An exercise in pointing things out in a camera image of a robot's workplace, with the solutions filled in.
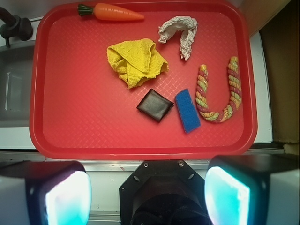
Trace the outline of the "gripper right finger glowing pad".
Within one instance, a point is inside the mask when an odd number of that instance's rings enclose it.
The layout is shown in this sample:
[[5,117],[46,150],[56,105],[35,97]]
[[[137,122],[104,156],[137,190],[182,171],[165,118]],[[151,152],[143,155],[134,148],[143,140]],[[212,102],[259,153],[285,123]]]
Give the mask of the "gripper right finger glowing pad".
[[204,195],[214,225],[298,225],[299,156],[215,156],[206,172]]

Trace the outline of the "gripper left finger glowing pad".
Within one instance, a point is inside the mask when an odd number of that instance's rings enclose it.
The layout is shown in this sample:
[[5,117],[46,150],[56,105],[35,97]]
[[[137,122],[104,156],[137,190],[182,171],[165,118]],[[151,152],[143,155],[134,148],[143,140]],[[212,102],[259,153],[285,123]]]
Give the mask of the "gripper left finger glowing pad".
[[78,161],[1,162],[2,225],[85,225],[91,181]]

